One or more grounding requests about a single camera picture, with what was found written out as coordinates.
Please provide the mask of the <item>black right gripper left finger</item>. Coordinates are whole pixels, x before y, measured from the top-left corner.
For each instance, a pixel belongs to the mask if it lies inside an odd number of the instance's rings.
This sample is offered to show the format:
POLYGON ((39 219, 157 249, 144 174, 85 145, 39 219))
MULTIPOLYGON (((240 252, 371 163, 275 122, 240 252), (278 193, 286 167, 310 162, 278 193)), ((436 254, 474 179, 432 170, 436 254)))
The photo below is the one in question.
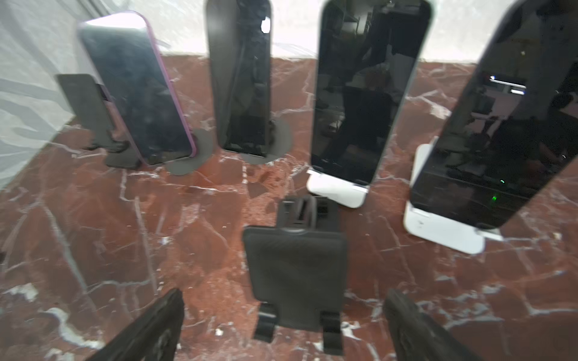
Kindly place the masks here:
POLYGON ((183 293, 173 288, 88 359, 173 361, 184 318, 183 293))

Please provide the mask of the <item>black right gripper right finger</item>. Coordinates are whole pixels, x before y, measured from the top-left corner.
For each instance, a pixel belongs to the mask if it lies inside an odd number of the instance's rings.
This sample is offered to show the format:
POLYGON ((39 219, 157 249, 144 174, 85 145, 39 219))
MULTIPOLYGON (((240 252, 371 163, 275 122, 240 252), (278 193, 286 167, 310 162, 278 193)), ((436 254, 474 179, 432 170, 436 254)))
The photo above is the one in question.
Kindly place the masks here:
POLYGON ((400 290, 391 289, 383 304, 398 360, 480 360, 400 290))

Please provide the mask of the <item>black folding stand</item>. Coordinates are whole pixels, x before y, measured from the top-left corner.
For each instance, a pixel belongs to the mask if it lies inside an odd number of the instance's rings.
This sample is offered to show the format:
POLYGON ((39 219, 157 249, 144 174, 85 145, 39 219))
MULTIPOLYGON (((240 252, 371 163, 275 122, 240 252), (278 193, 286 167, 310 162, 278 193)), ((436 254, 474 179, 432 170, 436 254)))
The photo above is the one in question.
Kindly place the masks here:
POLYGON ((91 132, 93 140, 87 150, 106 150, 105 165, 109 168, 136 170, 141 160, 126 139, 114 138, 117 125, 111 114, 103 87, 89 74, 58 74, 55 76, 63 96, 82 128, 91 132))
POLYGON ((287 197, 275 226, 247 226, 242 242, 260 302, 254 339, 271 343, 278 326, 320 332, 323 351, 342 356, 348 242, 338 204, 321 196, 287 197))

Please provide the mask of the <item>dark phone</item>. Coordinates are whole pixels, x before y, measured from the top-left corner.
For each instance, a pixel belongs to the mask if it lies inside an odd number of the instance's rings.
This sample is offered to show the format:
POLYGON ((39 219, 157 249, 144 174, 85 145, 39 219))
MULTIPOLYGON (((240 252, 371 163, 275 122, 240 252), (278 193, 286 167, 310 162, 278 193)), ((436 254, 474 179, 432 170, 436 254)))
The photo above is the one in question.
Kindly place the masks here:
POLYGON ((411 205, 502 227, 577 155, 577 3, 508 10, 412 185, 411 205))

